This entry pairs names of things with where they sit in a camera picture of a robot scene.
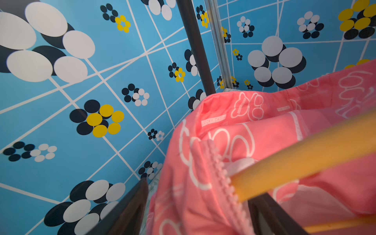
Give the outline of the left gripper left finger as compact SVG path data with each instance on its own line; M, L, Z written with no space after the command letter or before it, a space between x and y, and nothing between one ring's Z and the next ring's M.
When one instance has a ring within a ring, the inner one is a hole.
M148 182L143 178L88 234L138 235L142 226L148 193Z

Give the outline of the pink printed jacket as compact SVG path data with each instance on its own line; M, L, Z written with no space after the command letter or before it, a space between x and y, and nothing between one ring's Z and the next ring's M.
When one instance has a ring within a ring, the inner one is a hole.
M147 234L254 234L230 176L375 105L375 61L275 93L210 95L171 137ZM291 181L270 196L301 226L375 214L376 156Z

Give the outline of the wooden hanger of pink jacket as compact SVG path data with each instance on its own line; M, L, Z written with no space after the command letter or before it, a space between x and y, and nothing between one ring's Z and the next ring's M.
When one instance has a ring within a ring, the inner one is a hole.
M295 179L370 155L376 151L376 111L346 120L310 136L237 174L232 186L240 202L253 199ZM307 235L374 225L375 215L303 228Z

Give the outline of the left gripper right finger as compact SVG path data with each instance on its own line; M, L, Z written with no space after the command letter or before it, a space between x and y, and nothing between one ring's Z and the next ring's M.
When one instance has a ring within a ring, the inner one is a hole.
M256 235L307 234L267 193L248 200L248 207Z

